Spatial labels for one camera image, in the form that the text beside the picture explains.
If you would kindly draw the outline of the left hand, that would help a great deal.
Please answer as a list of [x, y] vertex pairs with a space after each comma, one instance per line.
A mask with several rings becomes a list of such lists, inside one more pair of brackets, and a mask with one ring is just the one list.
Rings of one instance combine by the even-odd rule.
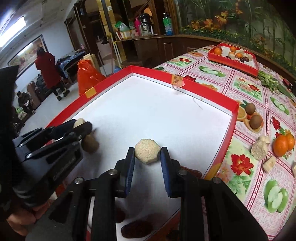
[[6, 221], [13, 231], [25, 237], [29, 233], [27, 226], [33, 225], [36, 221], [38, 221], [46, 213], [51, 204], [52, 200], [49, 199], [43, 205], [33, 207], [32, 211], [27, 211], [21, 207], [17, 208], [16, 211], [6, 219]]

